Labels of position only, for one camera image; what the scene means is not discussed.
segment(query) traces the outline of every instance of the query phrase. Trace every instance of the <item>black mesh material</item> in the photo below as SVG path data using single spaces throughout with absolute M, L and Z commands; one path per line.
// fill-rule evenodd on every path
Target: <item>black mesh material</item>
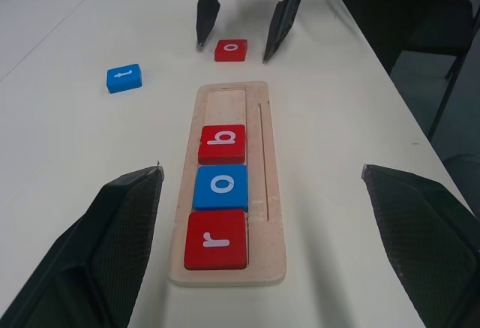
M 91 262 L 117 327 L 127 327 L 150 257 L 160 186 L 151 175 L 132 187 Z
M 480 224 L 439 183 L 375 166 L 363 178 L 387 257 L 425 326 L 465 326 L 479 294 Z

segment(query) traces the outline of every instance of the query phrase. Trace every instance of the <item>table surface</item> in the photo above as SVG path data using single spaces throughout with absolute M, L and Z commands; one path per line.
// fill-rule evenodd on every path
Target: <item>table surface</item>
M 83 0 L 0 0 L 0 81 Z
M 374 52 L 341 0 L 303 0 L 264 65 L 275 1 L 220 2 L 199 53 L 197 0 L 85 0 L 0 82 L 0 311 L 103 184 L 159 160 L 165 182 L 130 326 L 423 327 L 386 257 L 362 167 L 435 179 L 464 200 Z M 214 62 L 221 38 L 248 39 L 246 62 Z M 132 63 L 143 87 L 110 95 L 107 69 Z M 167 262 L 197 89 L 247 80 L 269 85 L 286 278 L 176 287 Z

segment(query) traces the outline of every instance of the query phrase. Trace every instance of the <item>wooden tray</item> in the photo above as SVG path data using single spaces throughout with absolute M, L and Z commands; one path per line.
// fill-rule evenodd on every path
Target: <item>wooden tray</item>
M 187 270 L 185 239 L 199 167 L 200 135 L 204 125 L 222 124 L 244 124 L 247 129 L 248 265 L 238 270 Z M 264 82 L 203 86 L 196 96 L 178 194 L 170 278 L 184 286 L 267 285 L 282 281 L 286 268 L 269 88 Z

